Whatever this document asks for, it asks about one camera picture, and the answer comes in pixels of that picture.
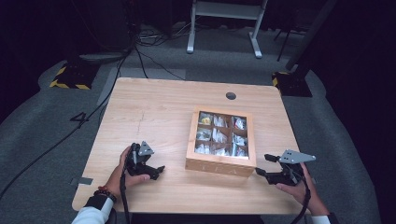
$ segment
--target gray carpet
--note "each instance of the gray carpet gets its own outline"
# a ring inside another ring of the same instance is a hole
[[[187,36],[139,49],[187,80],[272,85],[272,73],[285,71],[284,66],[295,47],[288,45],[278,63],[276,57],[282,37],[274,42],[275,32],[260,31],[258,41],[263,58],[258,60],[247,38],[251,30],[230,32],[221,28],[198,32],[191,55],[186,53]],[[292,36],[290,43],[299,40],[299,36]],[[173,78],[164,71],[159,72],[161,67],[151,59],[144,56],[142,59],[149,77],[167,74],[163,78]],[[75,129],[78,123],[69,121],[72,117],[80,112],[90,114],[97,107],[117,66],[117,63],[102,65],[89,91],[50,88],[62,64],[59,62],[44,72],[38,80],[41,91],[0,125],[0,189]],[[134,51],[122,65],[121,75],[141,76],[137,71],[141,71],[141,65]],[[318,181],[318,192],[341,223],[380,223],[374,187],[356,148],[326,101],[318,77],[310,72],[306,80],[314,95],[312,98],[282,99],[300,150],[318,158],[308,163]],[[100,110],[15,181],[0,202],[0,223],[70,223],[73,220],[77,214],[71,207],[76,187],[71,186],[70,181],[81,177],[100,124]],[[262,216],[266,224],[291,223],[293,218]],[[122,214],[118,223],[124,223]]]

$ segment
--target sleeve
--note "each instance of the sleeve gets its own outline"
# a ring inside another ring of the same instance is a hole
[[[328,216],[312,217],[312,222],[314,224],[339,224],[334,213],[330,213]]]
[[[105,195],[92,196],[87,204],[79,210],[72,224],[105,224],[113,204],[113,201]]]

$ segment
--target white stand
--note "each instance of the white stand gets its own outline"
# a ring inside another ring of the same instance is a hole
[[[187,53],[194,52],[195,40],[195,16],[211,16],[211,17],[224,17],[235,18],[244,20],[254,20],[256,25],[254,32],[249,32],[248,37],[253,47],[256,58],[262,57],[259,44],[257,43],[257,33],[259,32],[260,25],[262,24],[262,16],[264,15],[267,0],[262,0],[261,6],[244,6],[235,4],[213,3],[213,2],[199,2],[193,0],[191,9],[191,30],[189,36],[189,43],[187,45]]]

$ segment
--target table top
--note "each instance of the table top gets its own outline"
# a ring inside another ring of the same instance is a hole
[[[227,92],[236,99],[227,99]],[[157,180],[126,190],[131,212],[298,214],[301,206],[290,195],[255,172],[240,177],[185,170],[191,118],[198,105],[250,113],[257,166],[267,172],[280,172],[280,165],[266,161],[264,154],[299,150],[275,87],[121,77],[82,175],[92,183],[78,185],[73,208],[82,208],[106,183],[126,147],[146,141],[155,151],[147,165],[165,165],[165,170]],[[114,207],[123,211],[122,201]]]

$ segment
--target hand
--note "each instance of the hand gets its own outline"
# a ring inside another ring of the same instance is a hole
[[[122,169],[125,164],[126,156],[128,155],[131,147],[125,148],[120,156],[120,164],[114,169],[110,178],[107,180],[106,187],[107,190],[110,191],[117,198],[120,197],[120,178],[122,175]],[[128,172],[125,172],[125,187],[129,188],[133,185],[142,183],[144,181],[149,180],[149,175],[134,175],[130,176]]]
[[[323,201],[319,198],[317,189],[312,182],[311,175],[309,174],[308,170],[304,163],[300,163],[304,170],[304,176],[306,179],[306,183],[311,190],[311,199],[309,200],[308,210],[311,212],[312,216],[327,216],[330,214],[329,210],[327,209],[326,205]],[[300,181],[296,186],[288,186],[284,184],[276,184],[276,188],[280,189],[284,192],[287,192],[294,199],[300,203],[304,203],[305,198],[305,184],[303,181]]]

